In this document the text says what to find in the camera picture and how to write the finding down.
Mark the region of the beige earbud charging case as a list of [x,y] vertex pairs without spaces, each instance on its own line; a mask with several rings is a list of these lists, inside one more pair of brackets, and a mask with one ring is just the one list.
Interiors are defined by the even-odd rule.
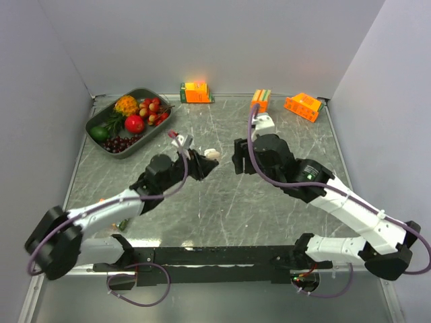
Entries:
[[219,160],[221,158],[221,153],[213,148],[206,149],[204,151],[204,156],[208,159]]

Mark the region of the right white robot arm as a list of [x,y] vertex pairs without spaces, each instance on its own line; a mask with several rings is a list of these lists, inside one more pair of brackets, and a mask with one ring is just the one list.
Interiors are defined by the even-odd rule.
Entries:
[[278,135],[259,136],[252,144],[236,139],[232,161],[237,174],[264,174],[285,194],[324,210],[357,233],[355,238],[302,234],[294,247],[298,266],[309,268],[321,262],[363,265],[389,281],[406,272],[412,258],[410,248],[420,230],[417,223],[389,221],[325,166],[294,157]]

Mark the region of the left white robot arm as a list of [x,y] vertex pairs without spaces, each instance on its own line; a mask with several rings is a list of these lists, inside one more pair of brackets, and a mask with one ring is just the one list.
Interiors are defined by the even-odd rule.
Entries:
[[134,265],[133,247],[120,234],[105,239],[92,236],[110,224],[131,219],[155,209],[178,192],[188,177],[203,180],[218,166],[216,159],[188,149],[176,161],[164,154],[153,156],[137,181],[121,193],[78,209],[49,209],[24,248],[30,255],[27,273],[44,274],[55,280],[76,266],[107,264],[119,271]]

